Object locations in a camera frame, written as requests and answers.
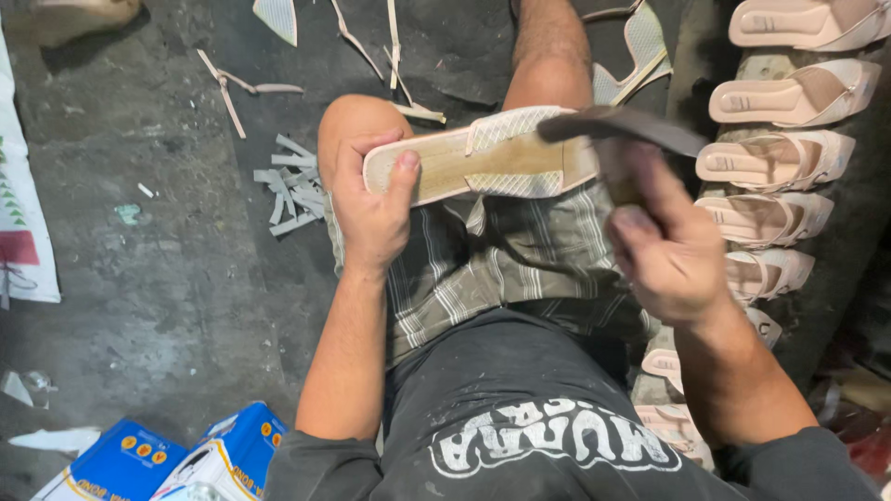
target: concrete floor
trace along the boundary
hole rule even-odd
[[[43,370],[59,387],[48,411],[0,395],[0,492],[19,500],[69,459],[5,443],[18,434],[106,428],[130,416],[189,447],[209,423],[253,400],[292,421],[336,285],[333,259],[321,224],[281,239],[268,233],[273,198],[251,171],[268,166],[278,133],[314,151],[318,120],[338,95],[387,95],[338,37],[327,0],[296,2],[299,49],[244,2],[145,3],[121,32],[54,51],[32,45],[26,20],[4,9],[63,294],[59,305],[14,301],[12,312],[0,313],[0,367]],[[503,0],[455,4],[419,0],[398,11],[406,83],[419,102],[445,111],[450,126],[497,107],[514,33]],[[583,4],[593,11],[626,2]],[[684,4],[654,5],[672,51]],[[384,68],[386,11],[372,0],[342,7],[350,31]],[[633,66],[615,50],[622,28],[621,21],[589,27],[595,60],[617,76]],[[242,141],[196,48],[251,83],[293,83],[307,94],[233,90],[249,135]],[[445,69],[433,70],[440,59]],[[667,82],[633,104],[664,112]],[[160,196],[149,200],[137,183]],[[114,213],[128,203],[142,208],[138,226]]]

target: person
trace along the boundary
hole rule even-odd
[[[517,6],[504,109],[589,105],[569,0]],[[409,210],[414,152],[387,193],[365,190],[363,156],[411,135],[364,96],[339,98],[320,125],[340,279],[268,501],[878,498],[734,303],[723,240],[658,149],[622,150],[645,208],[610,214],[593,180],[553,199],[486,197],[459,218],[445,203]],[[638,304],[674,328],[722,478],[660,442],[626,396],[625,351],[607,334]]]

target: plaid shorts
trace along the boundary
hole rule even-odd
[[[412,209],[405,250],[387,280],[388,366],[492,308],[539,316],[576,336],[623,339],[651,331],[613,260],[603,224],[612,210],[593,179],[560,196],[460,195]],[[343,269],[343,233],[325,197]]]

